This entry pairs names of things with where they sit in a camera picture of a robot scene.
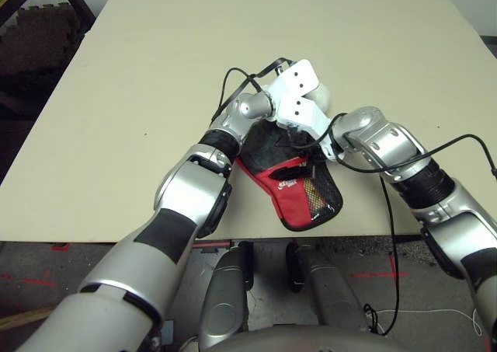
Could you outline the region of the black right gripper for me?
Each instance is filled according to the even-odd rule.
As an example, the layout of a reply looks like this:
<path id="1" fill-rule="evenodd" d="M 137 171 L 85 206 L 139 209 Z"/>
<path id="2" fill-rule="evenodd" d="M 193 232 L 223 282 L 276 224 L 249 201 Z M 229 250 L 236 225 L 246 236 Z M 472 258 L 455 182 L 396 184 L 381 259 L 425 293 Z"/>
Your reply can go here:
<path id="1" fill-rule="evenodd" d="M 287 129 L 289 146 L 298 155 L 307 157 L 304 162 L 296 166 L 284 166 L 273 171 L 273 174 L 301 174 L 302 178 L 315 177 L 315 162 L 324 162 L 325 156 L 316 140 L 305 131 L 299 131 L 295 127 Z"/>

